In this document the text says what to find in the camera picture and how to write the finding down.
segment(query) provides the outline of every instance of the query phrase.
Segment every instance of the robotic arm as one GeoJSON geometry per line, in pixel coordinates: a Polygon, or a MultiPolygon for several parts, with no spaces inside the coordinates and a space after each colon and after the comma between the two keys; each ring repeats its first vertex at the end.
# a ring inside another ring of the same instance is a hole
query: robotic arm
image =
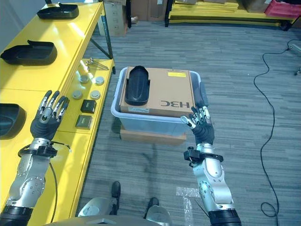
{"type": "Polygon", "coordinates": [[[197,149],[188,147],[185,160],[190,161],[197,178],[199,194],[208,211],[212,226],[240,226],[241,222],[234,209],[233,199],[224,178],[221,165],[223,157],[214,154],[214,129],[206,106],[191,108],[194,114],[181,120],[190,127],[196,138],[197,149]]]}
{"type": "Polygon", "coordinates": [[[0,215],[0,225],[27,225],[32,210],[45,188],[45,173],[50,164],[50,158],[56,156],[57,150],[52,145],[55,132],[68,107],[68,98],[62,96],[54,106],[59,91],[50,98],[49,90],[43,97],[36,116],[31,124],[33,142],[22,148],[17,175],[10,187],[9,198],[0,215]]]}

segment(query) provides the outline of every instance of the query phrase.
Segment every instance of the h3c logo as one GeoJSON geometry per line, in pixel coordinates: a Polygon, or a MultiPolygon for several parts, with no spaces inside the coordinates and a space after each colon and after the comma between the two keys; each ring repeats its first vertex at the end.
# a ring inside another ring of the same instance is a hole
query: h3c logo
{"type": "Polygon", "coordinates": [[[189,103],[186,102],[186,104],[183,104],[182,101],[166,101],[166,100],[161,100],[161,106],[163,107],[168,107],[168,106],[171,106],[171,107],[181,107],[183,108],[183,106],[186,106],[187,108],[190,108],[189,107],[189,103]]]}

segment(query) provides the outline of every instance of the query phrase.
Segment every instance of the shelving unit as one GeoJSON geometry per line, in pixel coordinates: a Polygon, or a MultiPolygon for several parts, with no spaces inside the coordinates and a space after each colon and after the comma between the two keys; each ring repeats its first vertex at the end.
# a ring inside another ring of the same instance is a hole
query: shelving unit
{"type": "MultiPolygon", "coordinates": [[[[2,103],[20,105],[26,111],[25,123],[20,132],[12,139],[0,140],[0,171],[1,199],[3,209],[8,198],[9,188],[16,176],[20,162],[18,151],[30,144],[33,137],[30,125],[37,108],[47,90],[59,90],[70,99],[69,107],[62,123],[55,134],[54,141],[69,144],[72,152],[62,145],[54,145],[57,156],[51,159],[58,183],[58,203],[55,211],[55,221],[75,216],[81,189],[86,175],[96,131],[101,118],[111,73],[114,72],[114,60],[104,6],[99,3],[77,3],[79,16],[73,20],[43,21],[35,16],[27,26],[11,41],[6,49],[15,45],[26,44],[27,40],[51,41],[57,49],[57,57],[50,65],[23,66],[10,65],[0,59],[0,96],[2,103]],[[97,21],[101,17],[106,29],[108,53],[91,39],[97,21]],[[90,70],[90,80],[80,84],[76,71],[80,60],[86,51],[89,41],[92,41],[109,59],[94,59],[108,67],[108,70],[90,70]],[[94,78],[102,76],[103,85],[96,85],[94,78]],[[83,97],[75,100],[71,94],[81,90],[83,97]],[[96,100],[91,128],[88,130],[75,127],[83,99],[90,99],[90,93],[98,90],[101,97],[96,100]]],[[[55,184],[52,172],[47,170],[45,191],[39,198],[28,226],[50,223],[54,203],[55,184]]]]}
{"type": "Polygon", "coordinates": [[[251,24],[290,27],[294,19],[267,16],[264,13],[249,13],[239,4],[234,12],[200,12],[199,10],[173,10],[174,0],[167,0],[165,27],[176,23],[251,24]]]}

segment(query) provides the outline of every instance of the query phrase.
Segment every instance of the small metal disc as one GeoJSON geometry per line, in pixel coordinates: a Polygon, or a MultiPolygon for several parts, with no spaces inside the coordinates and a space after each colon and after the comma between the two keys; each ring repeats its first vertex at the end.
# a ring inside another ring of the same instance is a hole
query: small metal disc
{"type": "Polygon", "coordinates": [[[79,100],[83,97],[83,93],[80,91],[80,90],[75,90],[73,93],[72,93],[72,97],[76,100],[79,100]]]}
{"type": "Polygon", "coordinates": [[[90,97],[93,99],[93,100],[98,100],[100,98],[100,92],[98,90],[93,90],[91,93],[90,93],[90,97]]]}
{"type": "Polygon", "coordinates": [[[96,77],[95,83],[96,83],[96,85],[99,85],[99,86],[104,84],[104,78],[102,76],[96,77]]]}
{"type": "Polygon", "coordinates": [[[89,77],[87,75],[81,75],[79,81],[81,84],[86,84],[89,81],[89,77]]]}

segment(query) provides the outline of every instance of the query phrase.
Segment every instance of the wall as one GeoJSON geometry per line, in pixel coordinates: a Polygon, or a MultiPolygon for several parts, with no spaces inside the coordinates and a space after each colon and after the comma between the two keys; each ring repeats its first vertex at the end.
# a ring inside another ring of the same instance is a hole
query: wall
{"type": "MultiPolygon", "coordinates": [[[[60,0],[60,2],[84,2],[84,0],[60,0]]],[[[0,0],[0,52],[44,5],[43,0],[0,0]]]]}

